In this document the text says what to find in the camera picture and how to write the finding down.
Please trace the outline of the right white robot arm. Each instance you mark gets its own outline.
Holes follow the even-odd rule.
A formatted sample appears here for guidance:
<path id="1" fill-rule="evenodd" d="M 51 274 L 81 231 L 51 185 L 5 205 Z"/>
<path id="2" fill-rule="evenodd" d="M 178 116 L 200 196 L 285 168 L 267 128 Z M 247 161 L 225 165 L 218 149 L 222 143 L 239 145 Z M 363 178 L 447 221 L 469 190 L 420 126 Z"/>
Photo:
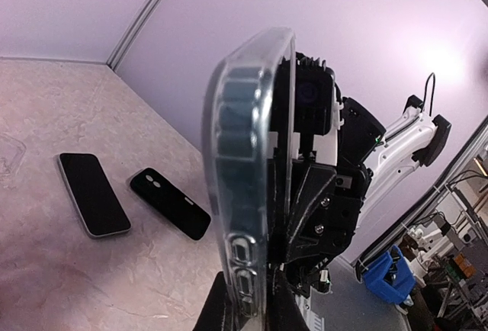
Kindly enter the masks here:
<path id="1" fill-rule="evenodd" d="M 342 116 L 336 166 L 299 162 L 284 263 L 288 284 L 304 297 L 325 290 L 322 273 L 351 244 L 357 226 L 408 175 L 430 166 L 451 132 L 451 123 L 425 112 L 415 95 L 389 127 L 352 98 L 344 100 Z"/>

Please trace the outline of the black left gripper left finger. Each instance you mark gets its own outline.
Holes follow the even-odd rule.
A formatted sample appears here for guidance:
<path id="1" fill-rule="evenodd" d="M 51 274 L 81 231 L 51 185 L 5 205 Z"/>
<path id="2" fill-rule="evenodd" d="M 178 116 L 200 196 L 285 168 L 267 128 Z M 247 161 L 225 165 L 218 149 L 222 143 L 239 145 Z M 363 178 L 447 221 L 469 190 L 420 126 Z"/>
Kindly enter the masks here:
<path id="1" fill-rule="evenodd" d="M 232 303 L 227 293 L 223 272 L 218 272 L 194 326 L 194 331 L 232 330 Z"/>

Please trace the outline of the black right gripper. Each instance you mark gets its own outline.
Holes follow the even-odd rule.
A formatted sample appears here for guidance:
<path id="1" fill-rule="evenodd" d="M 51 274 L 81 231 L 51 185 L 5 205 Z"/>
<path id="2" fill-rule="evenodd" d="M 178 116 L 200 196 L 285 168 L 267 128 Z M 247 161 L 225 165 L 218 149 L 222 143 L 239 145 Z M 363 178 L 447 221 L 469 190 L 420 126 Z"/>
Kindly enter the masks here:
<path id="1" fill-rule="evenodd" d="M 284 264 L 294 292 L 325 291 L 320 272 L 351 244 L 370 183 L 363 164 L 293 163 Z"/>

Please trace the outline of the small silver-edged phone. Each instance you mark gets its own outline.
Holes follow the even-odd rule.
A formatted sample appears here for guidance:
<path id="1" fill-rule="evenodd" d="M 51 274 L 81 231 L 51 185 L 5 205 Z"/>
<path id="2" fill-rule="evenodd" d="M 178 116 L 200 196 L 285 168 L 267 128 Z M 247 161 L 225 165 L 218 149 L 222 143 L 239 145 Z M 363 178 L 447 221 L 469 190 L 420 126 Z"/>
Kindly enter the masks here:
<path id="1" fill-rule="evenodd" d="M 59 169 L 87 234 L 103 238 L 128 233 L 131 223 L 92 153 L 60 153 Z"/>

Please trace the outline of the large black teal-edged phone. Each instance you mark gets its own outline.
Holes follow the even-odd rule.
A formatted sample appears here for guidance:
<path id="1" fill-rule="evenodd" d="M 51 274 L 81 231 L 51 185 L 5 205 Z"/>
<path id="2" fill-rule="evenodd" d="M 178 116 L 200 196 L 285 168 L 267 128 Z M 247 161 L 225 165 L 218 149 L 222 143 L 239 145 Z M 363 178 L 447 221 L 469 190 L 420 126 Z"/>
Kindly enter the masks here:
<path id="1" fill-rule="evenodd" d="M 264 330 L 268 132 L 275 71 L 226 66 L 216 87 L 211 159 L 219 246 L 234 330 Z"/>

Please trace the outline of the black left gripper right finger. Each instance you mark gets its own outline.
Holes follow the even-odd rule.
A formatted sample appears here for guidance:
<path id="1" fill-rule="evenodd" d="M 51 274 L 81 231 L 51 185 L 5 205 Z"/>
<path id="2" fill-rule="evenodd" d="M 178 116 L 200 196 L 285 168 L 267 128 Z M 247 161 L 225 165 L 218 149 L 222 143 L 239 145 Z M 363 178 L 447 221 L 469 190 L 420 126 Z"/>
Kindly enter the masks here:
<path id="1" fill-rule="evenodd" d="M 276 265 L 267 269 L 266 329 L 270 331 L 308 331 L 297 306 L 286 274 Z"/>

